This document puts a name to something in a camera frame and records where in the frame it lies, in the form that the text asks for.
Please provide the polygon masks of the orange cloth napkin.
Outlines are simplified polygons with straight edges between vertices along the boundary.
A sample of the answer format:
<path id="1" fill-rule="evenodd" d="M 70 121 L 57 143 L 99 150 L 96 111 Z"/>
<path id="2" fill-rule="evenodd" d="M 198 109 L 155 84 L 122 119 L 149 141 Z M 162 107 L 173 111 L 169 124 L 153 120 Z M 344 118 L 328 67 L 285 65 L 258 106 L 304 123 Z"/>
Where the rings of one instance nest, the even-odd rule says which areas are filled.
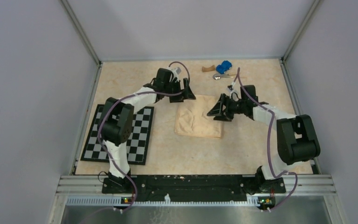
<path id="1" fill-rule="evenodd" d="M 196 95 L 195 100 L 188 99 L 180 103 L 176 113 L 174 132 L 184 136 L 221 138 L 223 123 L 207 116 L 217 101 L 216 96 Z"/>

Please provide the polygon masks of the aluminium front frame rail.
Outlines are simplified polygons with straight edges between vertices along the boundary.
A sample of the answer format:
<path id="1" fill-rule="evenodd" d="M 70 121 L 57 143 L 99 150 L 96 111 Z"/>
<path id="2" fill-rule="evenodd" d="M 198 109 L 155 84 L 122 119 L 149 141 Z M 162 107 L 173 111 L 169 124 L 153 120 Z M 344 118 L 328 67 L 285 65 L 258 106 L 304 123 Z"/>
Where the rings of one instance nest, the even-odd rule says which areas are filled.
<path id="1" fill-rule="evenodd" d="M 105 175 L 62 176 L 51 224 L 346 224 L 330 175 L 135 175 L 120 186 Z"/>

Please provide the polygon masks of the black white checkerboard mat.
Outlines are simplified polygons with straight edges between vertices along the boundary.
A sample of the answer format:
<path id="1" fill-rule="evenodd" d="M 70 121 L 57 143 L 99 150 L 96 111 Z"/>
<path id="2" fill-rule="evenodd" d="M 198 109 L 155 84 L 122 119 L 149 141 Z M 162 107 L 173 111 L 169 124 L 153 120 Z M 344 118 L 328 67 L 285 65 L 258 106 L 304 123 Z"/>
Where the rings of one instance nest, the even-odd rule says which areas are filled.
<path id="1" fill-rule="evenodd" d="M 80 157 L 82 161 L 109 162 L 109 156 L 97 140 L 97 125 L 102 119 L 103 104 L 98 104 Z M 154 107 L 147 106 L 134 115 L 133 131 L 126 143 L 127 161 L 130 165 L 145 165 L 152 128 Z"/>

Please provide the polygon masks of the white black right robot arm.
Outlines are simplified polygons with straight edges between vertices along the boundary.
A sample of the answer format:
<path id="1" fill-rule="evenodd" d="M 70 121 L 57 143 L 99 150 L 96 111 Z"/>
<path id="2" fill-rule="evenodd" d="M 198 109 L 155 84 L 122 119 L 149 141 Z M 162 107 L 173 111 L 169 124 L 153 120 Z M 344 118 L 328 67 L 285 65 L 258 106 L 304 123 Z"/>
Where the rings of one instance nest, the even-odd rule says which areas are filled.
<path id="1" fill-rule="evenodd" d="M 268 192 L 279 186 L 282 175 L 321 153 L 311 117 L 283 112 L 266 102 L 259 102 L 254 85 L 243 86 L 237 100 L 222 93 L 207 116 L 218 121 L 232 121 L 236 114 L 268 126 L 267 164 L 256 170 L 249 193 Z"/>

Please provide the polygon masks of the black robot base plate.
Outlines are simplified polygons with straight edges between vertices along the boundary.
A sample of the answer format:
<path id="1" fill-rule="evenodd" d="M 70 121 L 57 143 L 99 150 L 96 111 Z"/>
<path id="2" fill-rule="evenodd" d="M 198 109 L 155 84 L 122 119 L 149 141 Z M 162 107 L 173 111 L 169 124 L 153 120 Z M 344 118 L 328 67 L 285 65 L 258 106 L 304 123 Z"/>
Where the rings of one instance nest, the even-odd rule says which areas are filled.
<path id="1" fill-rule="evenodd" d="M 264 180 L 254 175 L 133 175 L 125 185 L 104 178 L 102 193 L 127 194 L 136 202 L 240 202 L 248 195 L 285 193 L 282 178 Z"/>

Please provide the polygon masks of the small brown wooden piece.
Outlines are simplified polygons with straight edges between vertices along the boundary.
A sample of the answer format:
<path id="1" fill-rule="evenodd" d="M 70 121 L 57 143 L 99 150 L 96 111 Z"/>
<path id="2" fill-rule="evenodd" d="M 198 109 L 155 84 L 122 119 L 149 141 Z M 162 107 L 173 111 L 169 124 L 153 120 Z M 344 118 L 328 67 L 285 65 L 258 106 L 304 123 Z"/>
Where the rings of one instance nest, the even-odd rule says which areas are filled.
<path id="1" fill-rule="evenodd" d="M 202 67 L 202 72 L 211 72 L 211 71 L 215 71 L 216 70 L 216 66 L 215 65 L 212 65 L 210 67 Z"/>

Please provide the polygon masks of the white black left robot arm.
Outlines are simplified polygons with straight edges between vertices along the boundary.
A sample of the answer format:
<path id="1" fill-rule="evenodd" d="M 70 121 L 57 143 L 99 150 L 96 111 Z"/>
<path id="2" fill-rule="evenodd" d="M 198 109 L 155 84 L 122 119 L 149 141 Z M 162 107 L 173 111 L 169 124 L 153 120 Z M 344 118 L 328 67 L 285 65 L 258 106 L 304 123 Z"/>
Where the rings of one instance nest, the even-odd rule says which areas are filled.
<path id="1" fill-rule="evenodd" d="M 97 140 L 110 163 L 108 179 L 120 193 L 131 187 L 126 142 L 133 130 L 134 115 L 144 107 L 169 97 L 171 103 L 196 99 L 190 88 L 190 77 L 179 78 L 180 68 L 160 68 L 151 82 L 128 96 L 108 98 L 97 125 Z"/>

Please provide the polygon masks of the silver metal spoon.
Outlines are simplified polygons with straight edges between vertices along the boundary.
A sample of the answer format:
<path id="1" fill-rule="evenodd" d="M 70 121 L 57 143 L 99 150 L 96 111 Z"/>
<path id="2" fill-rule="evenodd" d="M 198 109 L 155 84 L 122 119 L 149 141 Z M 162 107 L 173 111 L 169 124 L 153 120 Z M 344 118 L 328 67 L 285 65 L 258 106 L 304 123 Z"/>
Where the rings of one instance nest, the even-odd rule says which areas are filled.
<path id="1" fill-rule="evenodd" d="M 219 80 L 221 78 L 235 78 L 236 75 L 230 75 L 230 74 L 220 74 L 220 73 L 216 73 L 212 76 L 212 78 L 214 80 Z"/>

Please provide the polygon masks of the blue toy car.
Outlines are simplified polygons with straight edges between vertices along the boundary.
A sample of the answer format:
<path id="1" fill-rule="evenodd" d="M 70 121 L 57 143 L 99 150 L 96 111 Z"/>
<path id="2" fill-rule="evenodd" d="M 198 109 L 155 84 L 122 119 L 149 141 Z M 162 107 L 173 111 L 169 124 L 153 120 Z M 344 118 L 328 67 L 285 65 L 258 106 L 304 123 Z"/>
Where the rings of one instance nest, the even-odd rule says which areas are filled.
<path id="1" fill-rule="evenodd" d="M 228 60 L 223 61 L 221 64 L 217 65 L 215 70 L 219 74 L 225 74 L 228 70 L 230 70 L 232 67 L 232 63 Z"/>

